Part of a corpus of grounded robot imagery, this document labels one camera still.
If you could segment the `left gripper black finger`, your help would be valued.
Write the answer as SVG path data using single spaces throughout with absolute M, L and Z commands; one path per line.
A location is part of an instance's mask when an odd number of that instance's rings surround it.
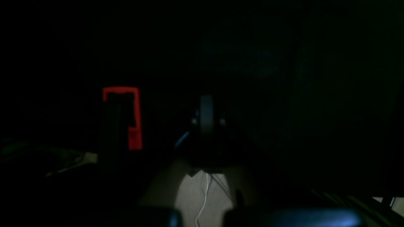
M 200 142 L 217 142 L 226 130 L 226 110 L 213 95 L 201 95 L 195 109 L 193 124 Z

